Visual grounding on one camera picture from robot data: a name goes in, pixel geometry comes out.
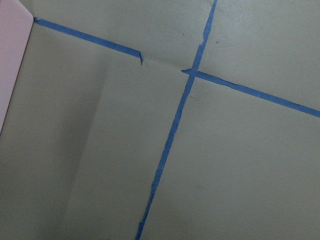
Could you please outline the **pink plastic bin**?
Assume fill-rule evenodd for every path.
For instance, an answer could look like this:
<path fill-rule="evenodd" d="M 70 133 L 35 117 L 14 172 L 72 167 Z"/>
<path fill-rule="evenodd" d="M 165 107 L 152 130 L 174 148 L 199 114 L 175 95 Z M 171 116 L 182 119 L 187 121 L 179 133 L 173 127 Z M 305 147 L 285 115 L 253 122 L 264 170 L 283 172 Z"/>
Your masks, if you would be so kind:
<path fill-rule="evenodd" d="M 18 0 L 0 2 L 0 126 L 4 125 L 12 93 L 33 26 L 33 16 Z"/>

